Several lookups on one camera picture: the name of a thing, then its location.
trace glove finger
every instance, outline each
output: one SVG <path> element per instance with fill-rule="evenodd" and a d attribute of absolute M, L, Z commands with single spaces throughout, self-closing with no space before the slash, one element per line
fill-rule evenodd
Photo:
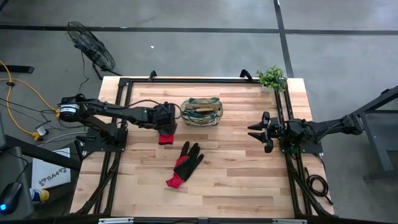
<path fill-rule="evenodd" d="M 199 144 L 198 144 L 198 143 L 195 143 L 195 144 L 192 146 L 191 150 L 189 150 L 189 152 L 188 152 L 189 158 L 195 158 L 195 159 L 196 159 L 197 156 L 198 156 L 198 154 L 199 154 L 199 152 L 196 153 L 196 156 L 193 156 L 193 155 L 195 154 L 196 151 L 199 151 L 199 150 L 200 150 Z"/>
<path fill-rule="evenodd" d="M 199 166 L 200 162 L 203 160 L 203 158 L 205 157 L 205 155 L 201 154 L 198 159 L 195 161 L 195 163 L 193 164 L 191 173 L 189 174 L 188 178 L 192 175 L 193 171 Z"/>
<path fill-rule="evenodd" d="M 185 142 L 184 146 L 182 146 L 180 157 L 187 155 L 188 148 L 189 148 L 189 141 Z"/>

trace butcher block tabletop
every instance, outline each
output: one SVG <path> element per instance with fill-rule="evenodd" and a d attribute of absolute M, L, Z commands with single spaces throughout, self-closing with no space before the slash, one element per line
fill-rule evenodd
<path fill-rule="evenodd" d="M 115 102 L 119 79 L 104 77 L 98 97 L 101 101 Z M 295 118 L 312 120 L 303 79 L 290 78 L 288 85 Z M 211 97 L 218 97 L 223 103 L 224 115 L 220 123 L 206 127 L 187 126 L 178 119 L 173 145 L 160 146 L 157 131 L 129 124 L 112 216 L 294 217 L 285 157 L 280 152 L 279 142 L 275 139 L 274 150 L 266 154 L 264 145 L 247 134 L 247 127 L 260 122 L 264 111 L 270 112 L 271 117 L 277 116 L 274 93 L 262 92 L 260 84 L 135 83 L 131 103 L 150 99 L 181 105 L 189 98 Z M 144 102 L 139 106 L 153 107 L 155 104 Z M 99 117 L 111 122 L 111 118 Z M 199 143 L 205 158 L 186 183 L 172 189 L 165 181 L 173 176 L 175 161 L 185 141 L 190 141 L 191 145 Z M 83 161 L 71 212 L 81 208 L 98 186 L 103 157 L 103 152 L 94 152 Z M 302 157 L 310 174 L 326 178 L 319 158 L 311 154 Z M 107 193 L 108 188 L 104 191 L 102 208 Z M 304 212 L 300 190 L 298 197 Z M 333 207 L 325 198 L 317 197 L 317 200 L 333 213 Z"/>

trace potted plant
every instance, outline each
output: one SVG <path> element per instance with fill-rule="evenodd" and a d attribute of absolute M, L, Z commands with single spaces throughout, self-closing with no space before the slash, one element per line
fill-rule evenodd
<path fill-rule="evenodd" d="M 256 73 L 259 75 L 262 91 L 273 92 L 273 90 L 283 91 L 286 89 L 287 82 L 284 71 L 278 66 L 274 65 L 268 68 L 265 73 L 259 70 Z"/>

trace computer mouse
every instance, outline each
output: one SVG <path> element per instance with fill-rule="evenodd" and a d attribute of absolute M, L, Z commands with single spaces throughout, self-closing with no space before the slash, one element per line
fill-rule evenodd
<path fill-rule="evenodd" d="M 19 195 L 22 184 L 18 182 L 10 183 L 0 195 L 0 213 L 3 215 L 11 214 L 18 205 Z"/>

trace fan stand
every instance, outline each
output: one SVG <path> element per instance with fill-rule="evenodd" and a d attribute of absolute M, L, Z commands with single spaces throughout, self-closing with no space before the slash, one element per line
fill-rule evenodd
<path fill-rule="evenodd" d="M 95 71 L 95 73 L 97 74 L 98 78 L 99 78 L 100 80 L 103 80 L 103 77 L 100 75 L 100 72 L 98 71 L 98 69 L 97 69 L 97 67 L 96 67 L 96 65 L 95 65 L 94 62 L 93 62 L 93 68 L 94 68 L 94 71 Z M 102 72 L 110 72 L 110 73 L 115 74 L 115 75 L 117 75 L 117 76 L 122 76 L 121 74 L 119 74 L 119 73 L 117 73 L 117 72 L 114 72 L 114 71 L 110 71 L 110 70 L 108 70 L 108 69 L 106 69 L 106 68 L 100 68 L 100 69 L 101 69 Z"/>

